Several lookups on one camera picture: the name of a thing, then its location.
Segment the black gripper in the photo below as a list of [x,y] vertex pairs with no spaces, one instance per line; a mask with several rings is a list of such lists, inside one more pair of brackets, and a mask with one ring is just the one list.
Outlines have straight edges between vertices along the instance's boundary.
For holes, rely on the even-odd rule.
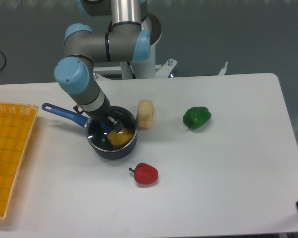
[[85,112],[93,120],[107,118],[109,126],[117,133],[124,129],[124,125],[119,119],[114,119],[113,117],[109,116],[111,105],[108,98],[104,98],[103,100],[96,99],[92,103],[88,105],[81,105],[80,107],[78,105],[73,107],[77,114],[82,115]]

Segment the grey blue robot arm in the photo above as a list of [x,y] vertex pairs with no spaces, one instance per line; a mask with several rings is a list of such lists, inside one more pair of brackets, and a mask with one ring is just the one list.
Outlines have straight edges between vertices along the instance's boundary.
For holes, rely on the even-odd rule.
[[88,16],[110,15],[112,30],[95,33],[84,24],[72,24],[64,37],[64,58],[54,69],[60,87],[91,119],[104,120],[119,132],[123,124],[110,113],[110,102],[93,78],[96,62],[139,62],[150,58],[150,34],[142,29],[145,0],[78,0]]

